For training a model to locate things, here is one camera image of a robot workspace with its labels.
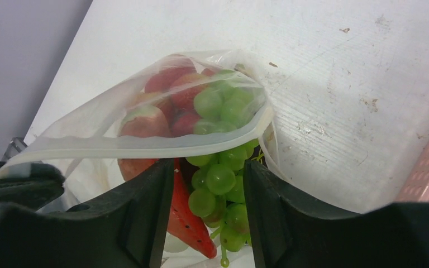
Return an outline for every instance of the watermelon slice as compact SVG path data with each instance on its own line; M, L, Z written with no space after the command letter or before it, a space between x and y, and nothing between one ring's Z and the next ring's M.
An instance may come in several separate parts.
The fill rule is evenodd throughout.
M171 200L167 231L207 258L216 257L216 246L209 237L201 218L188 208L188 189L180 172L180 163L175 159L175 182Z

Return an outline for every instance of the plastic bag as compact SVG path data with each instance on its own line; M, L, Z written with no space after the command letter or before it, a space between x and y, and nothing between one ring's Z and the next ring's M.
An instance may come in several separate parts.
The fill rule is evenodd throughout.
M134 178L160 158L187 157L194 166L228 166L239 173L244 159L226 152L237 150L247 159L256 146L245 144L256 139L268 167L280 175L274 112L255 66L240 51L162 58L53 123L0 169L0 178L28 176L34 161L52 164L67 178L58 203L68 209ZM184 261L206 260L191 248L181 253ZM230 258L251 253L242 250Z

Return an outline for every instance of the clear plastic bag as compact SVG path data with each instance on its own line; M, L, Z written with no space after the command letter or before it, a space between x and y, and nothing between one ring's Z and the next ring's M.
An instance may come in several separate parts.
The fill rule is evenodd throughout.
M184 52L164 57L53 123L0 169L0 178L28 176L34 161L60 169L67 178L65 193L40 210L46 213L90 200L134 178L160 158L176 158L175 187L180 186L179 162L182 173L188 172L190 178L195 175L193 170L187 171L187 166L197 166L199 171L207 166L217 166L218 171L230 170L234 174L230 189L235 184L242 185L234 176L242 177L245 159L264 161L280 175L274 112L255 75L255 67L251 56L237 50ZM190 181L187 182L187 189L181 190L186 192L181 194L185 199L181 200L188 210L188 193L197 189L190 189ZM214 189L209 188L208 193L215 196L210 192ZM216 201L221 196L226 209L226 200L232 200L218 192ZM203 235L208 237L201 218L194 222L199 223L202 232L206 232ZM171 229L183 240L176 225L169 220L168 231ZM217 256L217 260L207 261L196 250L168 238L163 267L220 266L221 252L219 247L216 249L219 240L216 246L209 245L211 252L184 242L205 256ZM243 267L244 262L235 260L247 255L252 259L252 250L242 248L229 253L231 267Z

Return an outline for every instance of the red apple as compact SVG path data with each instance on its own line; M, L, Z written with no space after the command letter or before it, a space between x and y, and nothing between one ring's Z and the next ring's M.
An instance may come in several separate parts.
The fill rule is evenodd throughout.
M193 134L193 127L200 120L201 117L195 113L184 113L175 119L171 127L171 134L173 137L182 137L185 135Z
M143 106L130 111L122 120L119 136L170 137L170 129L164 113L155 106ZM124 181L141 174L157 159L118 159Z
M146 93L166 92L170 85L183 75L197 72L190 58L181 55L170 55L162 59L161 64L159 73L152 76L145 84Z
M173 104L180 110L192 111L194 110L193 99L195 96L206 88L208 85L209 77L203 74L186 74L177 79L170 86L170 90L179 90L183 85L206 81L204 84L196 85L191 88L186 88L171 95Z
M165 115L165 118L167 119L167 123L170 125L173 122L173 118L175 117L176 110L169 97L158 99L159 95L161 94L162 92L152 92L152 93L141 92L137 94L136 98L134 98L133 101L129 102L126 107L128 109L131 109L139 103L150 102L151 100L157 99L152 101L150 105L155 106L160 110L162 110L162 112Z
M201 72L201 74L204 74L206 76L213 76L217 72L218 72L217 70L212 70L212 69L206 68Z

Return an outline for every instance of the white surface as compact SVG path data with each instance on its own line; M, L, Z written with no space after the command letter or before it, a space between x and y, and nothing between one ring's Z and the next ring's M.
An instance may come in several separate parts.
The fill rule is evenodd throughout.
M358 212L394 199L429 137L429 1L163 2L93 1L27 143L162 56L241 48L293 185Z

